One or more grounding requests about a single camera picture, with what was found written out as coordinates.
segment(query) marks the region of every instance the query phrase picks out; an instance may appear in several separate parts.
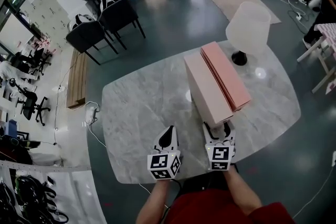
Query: concrete floor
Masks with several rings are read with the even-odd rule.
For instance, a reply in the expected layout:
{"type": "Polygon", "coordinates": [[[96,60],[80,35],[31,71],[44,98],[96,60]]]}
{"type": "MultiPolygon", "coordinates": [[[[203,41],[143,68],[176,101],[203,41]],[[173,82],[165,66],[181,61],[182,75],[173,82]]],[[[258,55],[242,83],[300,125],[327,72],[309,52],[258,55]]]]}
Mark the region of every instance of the concrete floor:
{"type": "MultiPolygon", "coordinates": [[[[336,148],[333,133],[336,91],[324,95],[323,88],[314,95],[311,93],[324,76],[321,65],[314,59],[301,64],[296,62],[305,47],[301,41],[303,34],[287,14],[289,6],[279,0],[262,1],[282,21],[271,25],[268,45],[292,81],[301,118],[279,139],[237,166],[264,204],[280,201],[294,216],[319,190],[330,172],[332,152],[336,148]]],[[[121,52],[117,57],[106,44],[99,44],[100,52],[90,51],[104,64],[98,66],[89,61],[87,100],[101,103],[103,87],[125,74],[211,41],[226,39],[228,20],[211,0],[136,0],[134,4],[147,39],[129,25],[120,31],[127,51],[116,42],[114,44],[121,52]]],[[[103,140],[100,120],[92,129],[103,140]]],[[[90,133],[88,146],[96,189],[107,222],[134,223],[148,193],[138,185],[123,185],[116,180],[106,150],[90,133]]],[[[336,174],[333,171],[323,191],[295,221],[320,222],[335,201],[335,188],[336,174]]],[[[172,183],[168,205],[177,191],[178,186],[172,183]]]]}

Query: white marble tabletop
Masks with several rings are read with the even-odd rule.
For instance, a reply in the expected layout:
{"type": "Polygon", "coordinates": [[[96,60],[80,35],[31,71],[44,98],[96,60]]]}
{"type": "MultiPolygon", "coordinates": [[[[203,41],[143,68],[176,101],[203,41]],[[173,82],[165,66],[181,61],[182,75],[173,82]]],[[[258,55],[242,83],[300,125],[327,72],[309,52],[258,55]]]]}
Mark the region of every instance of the white marble tabletop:
{"type": "MultiPolygon", "coordinates": [[[[219,45],[231,60],[233,46],[228,41],[219,45]]],[[[147,155],[156,136],[170,125],[177,128],[183,156],[176,179],[209,172],[202,120],[190,98],[183,59],[195,51],[199,48],[153,63],[104,87],[104,138],[120,183],[154,182],[147,171],[147,155]]],[[[252,97],[232,117],[236,128],[234,162],[273,142],[301,116],[294,88],[271,49],[247,57],[245,66],[233,63],[252,97]]]]}

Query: cardboard box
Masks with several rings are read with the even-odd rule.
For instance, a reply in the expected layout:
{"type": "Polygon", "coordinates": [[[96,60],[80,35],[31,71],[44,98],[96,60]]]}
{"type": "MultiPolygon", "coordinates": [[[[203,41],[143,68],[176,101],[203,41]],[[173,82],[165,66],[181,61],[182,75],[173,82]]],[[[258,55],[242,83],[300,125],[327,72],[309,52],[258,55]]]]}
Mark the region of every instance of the cardboard box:
{"type": "Polygon", "coordinates": [[[233,116],[215,77],[199,52],[184,57],[191,96],[201,118],[210,128],[233,116]]]}
{"type": "Polygon", "coordinates": [[[216,42],[202,46],[201,55],[220,86],[231,110],[236,112],[251,100],[243,81],[216,42]]]}

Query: table lamp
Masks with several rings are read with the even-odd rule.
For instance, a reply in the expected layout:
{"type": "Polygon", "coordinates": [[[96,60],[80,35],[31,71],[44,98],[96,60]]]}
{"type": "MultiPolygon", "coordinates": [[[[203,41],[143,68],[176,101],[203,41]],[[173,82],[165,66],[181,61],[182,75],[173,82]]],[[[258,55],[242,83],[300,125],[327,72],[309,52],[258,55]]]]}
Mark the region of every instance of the table lamp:
{"type": "Polygon", "coordinates": [[[258,54],[267,45],[271,15],[266,8],[243,2],[226,28],[226,37],[238,49],[232,61],[239,66],[247,63],[246,54],[258,54]]]}

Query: shoe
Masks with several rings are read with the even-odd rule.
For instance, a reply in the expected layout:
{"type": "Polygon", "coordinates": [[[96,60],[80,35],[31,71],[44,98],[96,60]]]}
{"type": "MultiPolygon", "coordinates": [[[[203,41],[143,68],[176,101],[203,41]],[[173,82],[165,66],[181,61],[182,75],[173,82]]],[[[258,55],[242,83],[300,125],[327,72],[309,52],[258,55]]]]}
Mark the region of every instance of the shoe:
{"type": "Polygon", "coordinates": [[[305,0],[298,0],[299,2],[301,2],[302,4],[304,4],[305,6],[308,5],[308,3],[305,0]]]}
{"type": "Polygon", "coordinates": [[[311,48],[311,45],[308,42],[305,42],[305,38],[302,39],[302,42],[305,45],[305,47],[307,48],[307,50],[311,48]]]}

